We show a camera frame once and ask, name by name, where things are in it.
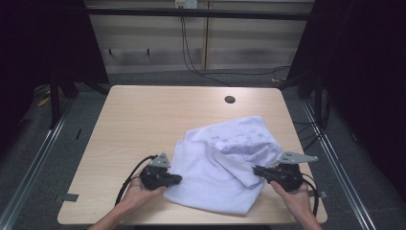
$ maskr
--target aluminum rail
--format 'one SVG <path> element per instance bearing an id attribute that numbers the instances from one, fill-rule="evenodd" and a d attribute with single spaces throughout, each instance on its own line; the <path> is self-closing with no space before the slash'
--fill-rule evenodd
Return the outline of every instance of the aluminum rail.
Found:
<path id="1" fill-rule="evenodd" d="M 303 104 L 304 111 L 307 115 L 307 118 L 311 123 L 313 123 L 313 128 L 316 134 L 319 136 L 320 144 L 322 145 L 323 150 L 325 151 L 326 157 L 334 170 L 335 175 L 337 176 L 338 181 L 340 182 L 341 187 L 346 194 L 347 199 L 349 200 L 350 206 L 358 218 L 359 223 L 361 224 L 362 229 L 364 230 L 375 230 L 376 227 L 373 224 L 371 215 L 368 212 L 368 209 L 365 207 L 362 199 L 356 192 L 353 187 L 349 176 L 346 173 L 341 161 L 335 152 L 332 144 L 329 142 L 326 134 L 319 128 L 316 124 L 314 118 L 314 110 L 311 107 L 309 102 Z"/>
<path id="2" fill-rule="evenodd" d="M 51 148 L 54 145 L 54 142 L 59 135 L 62 127 L 65 123 L 66 116 L 69 113 L 69 110 L 73 104 L 74 100 L 69 100 L 68 104 L 65 107 L 64 113 L 62 114 L 59 122 L 56 124 L 54 129 L 48 131 L 47 137 L 42 143 L 41 148 L 39 149 L 36 157 L 31 164 L 30 168 L 27 170 L 23 180 L 12 196 L 11 200 L 4 209 L 2 215 L 0 216 L 0 230 L 10 230 L 15 223 L 15 220 L 18 217 L 30 191 L 38 178 L 43 165 L 51 152 Z"/>
<path id="3" fill-rule="evenodd" d="M 271 11 L 220 11 L 195 9 L 159 9 L 159 8 L 122 8 L 122 7 L 24 7 L 42 12 L 84 13 L 93 15 L 138 15 L 138 16 L 175 16 L 175 17 L 212 17 L 212 18 L 246 18 L 307 21 L 329 19 L 334 15 L 312 14 L 305 12 L 271 12 Z"/>

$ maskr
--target human hand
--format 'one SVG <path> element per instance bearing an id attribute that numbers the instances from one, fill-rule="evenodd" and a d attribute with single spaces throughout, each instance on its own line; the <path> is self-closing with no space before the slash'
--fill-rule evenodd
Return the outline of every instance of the human hand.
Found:
<path id="1" fill-rule="evenodd" d="M 128 212 L 131 212 L 143 206 L 153 197 L 162 195 L 166 189 L 167 187 L 162 186 L 152 191 L 148 190 L 144 187 L 140 177 L 135 176 L 128 184 L 124 197 L 118 205 L 124 206 Z"/>
<path id="2" fill-rule="evenodd" d="M 303 229 L 322 229 L 317 219 L 311 213 L 310 199 L 308 196 L 307 184 L 302 183 L 301 187 L 291 193 L 287 193 L 276 181 L 270 182 L 275 192 L 281 196 L 289 212 Z"/>

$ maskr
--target white towel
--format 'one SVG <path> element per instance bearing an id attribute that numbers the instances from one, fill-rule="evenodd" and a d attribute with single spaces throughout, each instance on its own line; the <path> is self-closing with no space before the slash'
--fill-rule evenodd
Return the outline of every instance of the white towel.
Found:
<path id="1" fill-rule="evenodd" d="M 281 153 L 259 116 L 189 130 L 177 142 L 170 168 L 183 179 L 164 196 L 185 206 L 246 215 L 263 187 L 253 166 L 271 166 Z"/>

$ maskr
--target table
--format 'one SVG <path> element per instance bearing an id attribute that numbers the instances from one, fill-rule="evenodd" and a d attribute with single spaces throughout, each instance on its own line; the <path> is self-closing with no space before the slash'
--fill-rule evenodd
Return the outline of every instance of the table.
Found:
<path id="1" fill-rule="evenodd" d="M 226 103 L 232 96 L 234 103 Z M 187 130 L 235 118 L 261 116 L 284 150 L 303 152 L 282 93 L 271 88 L 124 86 L 111 88 L 58 215 L 61 224 L 89 224 L 113 208 L 123 182 L 143 158 L 165 152 Z M 303 173 L 311 174 L 307 164 Z M 318 220 L 327 220 L 323 202 Z M 282 199 L 265 185 L 247 216 L 215 214 L 158 197 L 122 224 L 272 224 L 295 222 Z"/>

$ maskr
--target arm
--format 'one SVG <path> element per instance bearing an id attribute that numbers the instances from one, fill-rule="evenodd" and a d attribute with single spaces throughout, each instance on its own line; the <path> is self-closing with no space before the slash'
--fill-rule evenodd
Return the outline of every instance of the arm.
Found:
<path id="1" fill-rule="evenodd" d="M 275 192 L 282 197 L 287 209 L 304 230 L 322 229 L 317 219 L 311 213 L 308 188 L 305 183 L 302 184 L 299 190 L 291 194 L 287 193 L 276 181 L 271 181 L 271 185 Z"/>
<path id="2" fill-rule="evenodd" d="M 130 212 L 140 208 L 143 204 L 151 198 L 159 196 L 164 193 L 166 187 L 160 187 L 154 191 L 144 188 L 140 178 L 134 178 L 129 183 L 125 195 L 107 215 L 101 220 L 88 228 L 89 230 L 107 230 L 114 229 L 119 222 Z"/>

